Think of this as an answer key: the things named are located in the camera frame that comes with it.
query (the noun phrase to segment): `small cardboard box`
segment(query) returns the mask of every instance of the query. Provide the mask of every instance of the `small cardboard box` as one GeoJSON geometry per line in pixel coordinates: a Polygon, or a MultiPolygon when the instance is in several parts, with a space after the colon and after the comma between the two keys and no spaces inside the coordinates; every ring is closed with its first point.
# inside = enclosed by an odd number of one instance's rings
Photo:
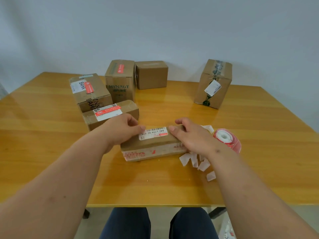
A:
{"type": "Polygon", "coordinates": [[[168,127],[160,127],[148,129],[143,134],[133,136],[121,144],[121,151],[126,161],[139,161],[181,154],[187,149],[170,133],[168,127]]]}
{"type": "Polygon", "coordinates": [[[113,102],[135,98],[135,62],[133,60],[112,60],[105,73],[106,88],[113,102]]]}
{"type": "Polygon", "coordinates": [[[83,119],[92,131],[94,128],[102,125],[111,117],[121,115],[123,113],[131,114],[136,120],[139,118],[138,106],[131,100],[121,101],[112,105],[101,107],[89,112],[83,113],[83,119]]]}
{"type": "Polygon", "coordinates": [[[232,64],[208,60],[200,77],[194,102],[213,108],[220,108],[230,83],[232,64]]]}
{"type": "Polygon", "coordinates": [[[168,66],[164,61],[136,62],[138,89],[152,89],[167,86],[168,66]]]}
{"type": "Polygon", "coordinates": [[[73,77],[70,86],[82,112],[113,104],[109,91],[97,74],[73,77]]]}

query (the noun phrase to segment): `person's right arm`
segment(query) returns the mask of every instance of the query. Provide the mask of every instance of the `person's right arm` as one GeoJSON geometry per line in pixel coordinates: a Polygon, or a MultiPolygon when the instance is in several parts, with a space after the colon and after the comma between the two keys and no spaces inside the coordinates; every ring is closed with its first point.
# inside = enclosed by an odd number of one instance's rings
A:
{"type": "Polygon", "coordinates": [[[205,156],[213,166],[237,238],[319,238],[239,154],[188,118],[175,122],[183,124],[186,132],[175,126],[169,127],[170,132],[190,151],[205,156]]]}

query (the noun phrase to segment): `forearm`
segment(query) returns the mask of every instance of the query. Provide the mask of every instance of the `forearm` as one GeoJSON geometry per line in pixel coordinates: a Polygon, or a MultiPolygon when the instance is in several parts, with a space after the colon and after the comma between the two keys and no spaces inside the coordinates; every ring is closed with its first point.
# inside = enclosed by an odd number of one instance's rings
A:
{"type": "Polygon", "coordinates": [[[209,161],[237,238],[317,238],[317,233],[230,149],[221,146],[209,161]]]}
{"type": "Polygon", "coordinates": [[[6,201],[0,207],[3,238],[73,238],[106,142],[88,133],[6,201]]]}

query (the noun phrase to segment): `torn paper piece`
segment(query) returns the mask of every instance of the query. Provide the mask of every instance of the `torn paper piece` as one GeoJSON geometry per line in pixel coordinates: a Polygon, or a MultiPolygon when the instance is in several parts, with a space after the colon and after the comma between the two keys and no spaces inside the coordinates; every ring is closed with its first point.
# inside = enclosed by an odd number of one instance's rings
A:
{"type": "Polygon", "coordinates": [[[205,158],[198,166],[198,169],[204,172],[210,165],[209,161],[205,158]]]}
{"type": "Polygon", "coordinates": [[[206,175],[207,181],[211,181],[213,179],[216,179],[215,171],[210,172],[209,174],[206,175]]]}
{"type": "Polygon", "coordinates": [[[193,167],[198,168],[198,160],[197,160],[197,154],[191,153],[190,160],[192,161],[193,167]]]}
{"type": "Polygon", "coordinates": [[[184,167],[185,167],[186,164],[188,163],[188,161],[189,161],[189,159],[190,159],[191,156],[192,156],[191,154],[184,154],[184,155],[180,156],[181,164],[182,164],[184,167]]]}
{"type": "Polygon", "coordinates": [[[205,159],[205,157],[204,156],[199,156],[199,160],[202,162],[202,161],[204,161],[204,159],[205,159]]]}
{"type": "Polygon", "coordinates": [[[202,126],[202,127],[207,129],[211,134],[214,132],[214,129],[213,129],[213,127],[211,125],[205,125],[205,126],[202,126]]]}

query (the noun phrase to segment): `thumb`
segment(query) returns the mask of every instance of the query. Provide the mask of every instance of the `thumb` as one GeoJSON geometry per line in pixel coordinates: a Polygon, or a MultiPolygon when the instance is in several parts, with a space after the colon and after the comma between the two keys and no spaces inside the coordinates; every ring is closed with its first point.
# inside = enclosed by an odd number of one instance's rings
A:
{"type": "Polygon", "coordinates": [[[145,131],[145,126],[142,126],[142,125],[136,125],[136,126],[130,127],[131,136],[141,134],[144,131],[145,131]]]}
{"type": "Polygon", "coordinates": [[[182,131],[180,128],[178,128],[176,126],[169,126],[168,129],[181,142],[184,140],[186,132],[182,131]]]}

